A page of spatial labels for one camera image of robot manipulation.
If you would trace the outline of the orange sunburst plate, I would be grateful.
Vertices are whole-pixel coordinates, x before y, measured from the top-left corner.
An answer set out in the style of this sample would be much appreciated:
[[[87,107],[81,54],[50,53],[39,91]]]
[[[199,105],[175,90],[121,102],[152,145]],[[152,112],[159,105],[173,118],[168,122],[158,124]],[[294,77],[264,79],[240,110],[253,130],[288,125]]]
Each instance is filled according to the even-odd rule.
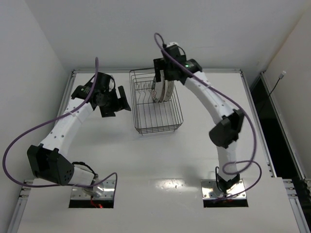
[[[161,96],[160,96],[160,99],[159,99],[159,103],[162,103],[166,97],[166,93],[167,93],[167,89],[168,89],[168,81],[167,80],[164,80],[163,81],[163,87],[162,87],[162,92],[161,92]]]

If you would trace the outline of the blue rimmed white plate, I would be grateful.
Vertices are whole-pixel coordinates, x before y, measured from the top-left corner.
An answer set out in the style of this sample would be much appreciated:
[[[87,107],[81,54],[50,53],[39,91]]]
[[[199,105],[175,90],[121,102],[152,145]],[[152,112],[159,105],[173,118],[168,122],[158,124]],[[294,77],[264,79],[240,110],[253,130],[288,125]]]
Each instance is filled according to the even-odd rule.
[[[162,93],[162,87],[162,82],[157,82],[156,77],[154,77],[151,91],[153,102],[159,102]]]

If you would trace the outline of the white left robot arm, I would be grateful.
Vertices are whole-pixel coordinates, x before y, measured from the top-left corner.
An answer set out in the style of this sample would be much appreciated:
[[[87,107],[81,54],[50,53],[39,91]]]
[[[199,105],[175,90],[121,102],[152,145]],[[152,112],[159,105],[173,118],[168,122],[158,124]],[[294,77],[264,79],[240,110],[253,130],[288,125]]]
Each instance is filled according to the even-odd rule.
[[[27,150],[35,177],[61,186],[88,188],[95,183],[95,172],[76,167],[67,155],[79,128],[96,108],[102,117],[114,117],[118,111],[131,110],[123,86],[110,87],[113,81],[112,76],[99,72],[94,80],[76,87],[64,111],[65,117],[57,121],[39,145],[31,145]]]

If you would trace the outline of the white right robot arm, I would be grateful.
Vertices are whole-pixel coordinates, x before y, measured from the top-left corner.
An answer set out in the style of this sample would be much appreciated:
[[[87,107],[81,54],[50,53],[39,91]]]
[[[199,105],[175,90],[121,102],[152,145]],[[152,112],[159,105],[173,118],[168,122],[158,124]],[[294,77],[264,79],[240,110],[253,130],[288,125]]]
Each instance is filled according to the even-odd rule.
[[[165,45],[161,52],[163,57],[153,60],[153,98],[159,100],[158,95],[164,92],[163,85],[181,82],[206,108],[214,122],[208,134],[218,153],[216,184],[226,193],[240,179],[236,147],[245,113],[241,108],[233,108],[214,90],[201,66],[182,55],[177,44]]]

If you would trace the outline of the white plate with grey motif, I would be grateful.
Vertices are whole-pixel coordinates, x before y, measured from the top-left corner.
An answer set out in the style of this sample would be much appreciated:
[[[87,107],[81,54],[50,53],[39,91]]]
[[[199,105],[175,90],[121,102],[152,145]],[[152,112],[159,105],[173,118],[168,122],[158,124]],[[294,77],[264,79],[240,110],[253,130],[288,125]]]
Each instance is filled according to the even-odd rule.
[[[167,101],[171,99],[174,89],[174,81],[168,81],[168,89],[167,89]]]

